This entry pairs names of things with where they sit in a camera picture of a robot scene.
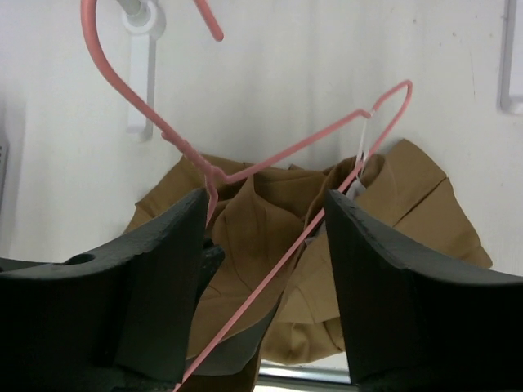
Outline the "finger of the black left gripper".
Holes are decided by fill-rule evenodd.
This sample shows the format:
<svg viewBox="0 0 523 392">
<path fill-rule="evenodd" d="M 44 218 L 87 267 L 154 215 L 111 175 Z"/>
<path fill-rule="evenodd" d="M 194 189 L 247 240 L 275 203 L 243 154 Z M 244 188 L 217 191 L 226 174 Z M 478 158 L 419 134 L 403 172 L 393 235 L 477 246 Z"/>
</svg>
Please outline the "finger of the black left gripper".
<svg viewBox="0 0 523 392">
<path fill-rule="evenodd" d="M 240 268 L 235 269 L 220 246 L 205 240 L 187 370 L 198 376 L 228 376 L 243 369 L 274 318 L 286 286 L 286 269 L 278 271 L 240 316 L 236 313 L 272 269 L 273 263 L 264 256 L 242 256 Z"/>
</svg>

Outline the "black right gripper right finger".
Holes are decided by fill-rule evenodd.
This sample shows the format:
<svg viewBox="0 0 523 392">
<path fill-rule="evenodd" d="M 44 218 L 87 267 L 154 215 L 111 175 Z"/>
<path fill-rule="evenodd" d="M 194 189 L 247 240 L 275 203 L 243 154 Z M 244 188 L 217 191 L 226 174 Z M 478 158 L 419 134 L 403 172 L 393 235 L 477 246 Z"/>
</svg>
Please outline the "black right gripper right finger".
<svg viewBox="0 0 523 392">
<path fill-rule="evenodd" d="M 359 390 L 521 390 L 521 277 L 425 247 L 337 191 L 324 212 Z"/>
</svg>

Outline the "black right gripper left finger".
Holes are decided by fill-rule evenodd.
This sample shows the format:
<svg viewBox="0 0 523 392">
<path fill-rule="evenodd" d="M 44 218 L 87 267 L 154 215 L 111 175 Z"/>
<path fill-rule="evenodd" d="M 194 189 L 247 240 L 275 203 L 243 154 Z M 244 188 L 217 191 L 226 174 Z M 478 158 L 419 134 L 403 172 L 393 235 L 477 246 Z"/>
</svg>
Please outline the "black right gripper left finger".
<svg viewBox="0 0 523 392">
<path fill-rule="evenodd" d="M 62 264 L 1 261 L 1 388 L 112 391 L 180 382 L 207 195 Z"/>
</svg>

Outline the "tan brown skirt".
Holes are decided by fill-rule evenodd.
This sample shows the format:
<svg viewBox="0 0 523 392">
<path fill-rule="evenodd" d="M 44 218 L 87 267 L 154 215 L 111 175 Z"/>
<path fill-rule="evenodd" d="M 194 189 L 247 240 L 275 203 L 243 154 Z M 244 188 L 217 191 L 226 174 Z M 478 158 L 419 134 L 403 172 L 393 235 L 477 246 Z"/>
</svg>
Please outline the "tan brown skirt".
<svg viewBox="0 0 523 392">
<path fill-rule="evenodd" d="M 243 369 L 228 376 L 193 373 L 184 391 L 250 391 L 264 359 L 298 365 L 344 352 L 326 234 L 301 245 L 289 261 L 283 256 L 322 208 L 324 192 L 336 189 L 354 165 L 347 158 L 323 171 L 269 167 L 238 183 L 218 185 L 208 229 L 212 241 L 236 270 L 242 256 L 264 256 L 275 274 L 284 267 L 286 286 L 260 349 Z M 492 266 L 446 173 L 415 144 L 400 140 L 387 153 L 372 156 L 361 181 L 364 189 L 355 200 L 371 216 L 438 252 Z"/>
</svg>

